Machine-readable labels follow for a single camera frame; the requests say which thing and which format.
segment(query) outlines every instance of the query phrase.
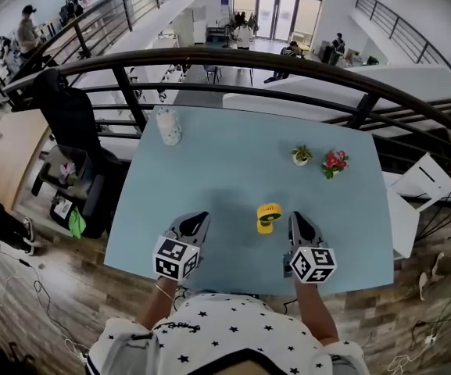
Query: white folding chair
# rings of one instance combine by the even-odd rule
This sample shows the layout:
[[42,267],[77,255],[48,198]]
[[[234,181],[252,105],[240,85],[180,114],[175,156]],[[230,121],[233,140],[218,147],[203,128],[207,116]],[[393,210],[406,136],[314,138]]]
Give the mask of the white folding chair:
[[[419,188],[430,200],[418,208],[413,207],[398,193],[407,189],[408,185]],[[428,153],[388,188],[388,210],[395,259],[411,256],[420,213],[449,193],[451,178]]]

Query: door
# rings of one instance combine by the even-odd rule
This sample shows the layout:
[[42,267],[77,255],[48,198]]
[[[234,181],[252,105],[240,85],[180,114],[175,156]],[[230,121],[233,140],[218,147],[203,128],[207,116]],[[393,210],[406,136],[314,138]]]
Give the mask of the door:
[[259,38],[287,41],[291,33],[296,0],[259,0]]

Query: potted plant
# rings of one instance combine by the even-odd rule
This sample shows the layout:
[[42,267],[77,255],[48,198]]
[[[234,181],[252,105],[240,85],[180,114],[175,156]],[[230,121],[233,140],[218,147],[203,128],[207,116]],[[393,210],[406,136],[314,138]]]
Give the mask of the potted plant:
[[325,156],[322,170],[327,179],[332,179],[337,173],[341,173],[347,166],[350,157],[345,150],[332,150]]
[[307,164],[313,157],[312,153],[306,145],[298,145],[296,146],[292,152],[293,162],[297,166],[304,166]]

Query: white cube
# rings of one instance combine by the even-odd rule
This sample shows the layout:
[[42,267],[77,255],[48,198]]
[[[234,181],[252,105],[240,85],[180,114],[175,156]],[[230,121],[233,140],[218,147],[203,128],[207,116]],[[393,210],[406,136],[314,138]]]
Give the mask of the white cube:
[[159,236],[152,264],[154,272],[181,282],[197,267],[200,248],[166,236]]
[[337,268],[332,248],[300,247],[289,263],[304,284],[323,284]]

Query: white bottle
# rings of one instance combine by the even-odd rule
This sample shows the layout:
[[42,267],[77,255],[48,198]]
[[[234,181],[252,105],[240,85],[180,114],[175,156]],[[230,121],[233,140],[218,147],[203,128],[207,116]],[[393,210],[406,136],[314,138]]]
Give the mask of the white bottle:
[[164,144],[175,146],[181,139],[181,128],[175,111],[161,108],[157,112],[156,119]]

